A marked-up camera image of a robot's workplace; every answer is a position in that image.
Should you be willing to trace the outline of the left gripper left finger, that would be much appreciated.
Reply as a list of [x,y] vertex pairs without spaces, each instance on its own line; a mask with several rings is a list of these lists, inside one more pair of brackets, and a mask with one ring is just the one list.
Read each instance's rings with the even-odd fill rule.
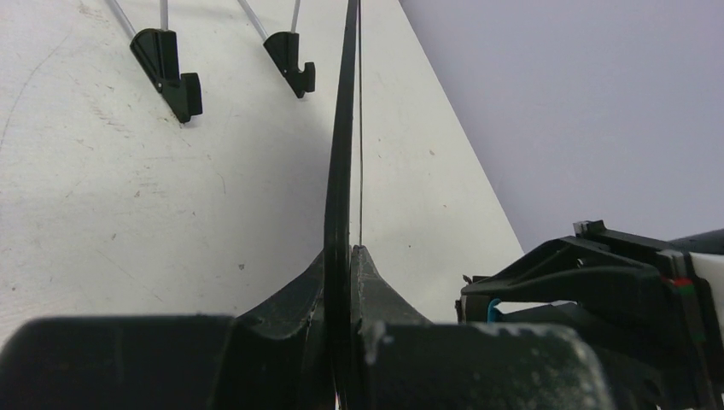
[[49,317],[1,351],[4,409],[331,409],[324,286],[339,257],[234,317]]

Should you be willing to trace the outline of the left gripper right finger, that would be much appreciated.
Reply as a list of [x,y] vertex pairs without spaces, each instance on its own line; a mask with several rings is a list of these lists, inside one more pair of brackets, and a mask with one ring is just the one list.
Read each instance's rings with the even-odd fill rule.
[[612,409],[604,370],[570,328],[433,324],[351,256],[352,409]]

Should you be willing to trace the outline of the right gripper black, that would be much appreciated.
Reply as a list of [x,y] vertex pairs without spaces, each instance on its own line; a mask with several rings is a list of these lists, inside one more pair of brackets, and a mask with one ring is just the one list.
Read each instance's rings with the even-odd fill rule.
[[576,302],[580,307],[564,303],[504,313],[500,321],[569,327],[602,361],[672,362],[674,350],[650,332],[592,314],[653,317],[667,305],[672,285],[692,355],[695,408],[722,409],[723,337],[711,288],[695,273],[690,253],[723,255],[723,230],[667,242],[611,230],[602,220],[576,222],[574,229],[578,238],[547,241],[493,276],[474,277],[461,290],[458,315],[487,317],[494,299]]

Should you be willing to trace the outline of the blue whiteboard eraser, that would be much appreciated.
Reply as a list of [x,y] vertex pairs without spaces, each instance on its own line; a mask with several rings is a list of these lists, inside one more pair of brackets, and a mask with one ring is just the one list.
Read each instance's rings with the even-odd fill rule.
[[497,306],[500,303],[500,299],[489,296],[461,296],[455,302],[458,322],[493,323],[499,321],[502,313]]

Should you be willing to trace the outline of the small whiteboard black frame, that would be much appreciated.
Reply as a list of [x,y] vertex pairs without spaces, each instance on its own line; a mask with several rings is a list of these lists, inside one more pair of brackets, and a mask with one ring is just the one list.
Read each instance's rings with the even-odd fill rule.
[[355,62],[359,2],[349,0],[324,210],[324,309],[326,347],[341,409],[361,409],[351,313],[349,248]]

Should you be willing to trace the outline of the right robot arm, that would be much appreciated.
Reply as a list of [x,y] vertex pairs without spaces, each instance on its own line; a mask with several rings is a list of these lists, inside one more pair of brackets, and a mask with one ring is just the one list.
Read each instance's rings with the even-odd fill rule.
[[723,233],[670,241],[575,224],[493,276],[473,276],[461,323],[562,325],[590,346],[620,409],[723,406]]

